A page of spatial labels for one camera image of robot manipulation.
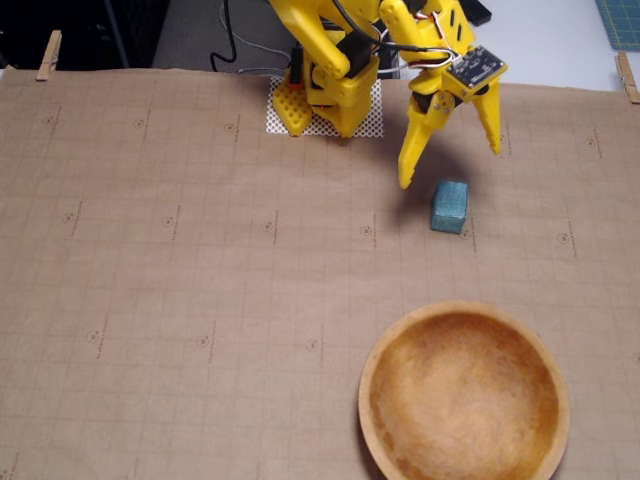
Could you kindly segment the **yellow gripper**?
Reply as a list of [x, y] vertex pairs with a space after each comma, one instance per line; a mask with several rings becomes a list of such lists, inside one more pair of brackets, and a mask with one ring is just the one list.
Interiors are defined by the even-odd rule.
[[407, 189], [435, 131], [442, 129], [455, 107], [473, 103], [494, 154], [502, 149], [500, 84], [483, 67], [425, 69], [409, 84], [408, 126], [398, 157], [398, 180]]

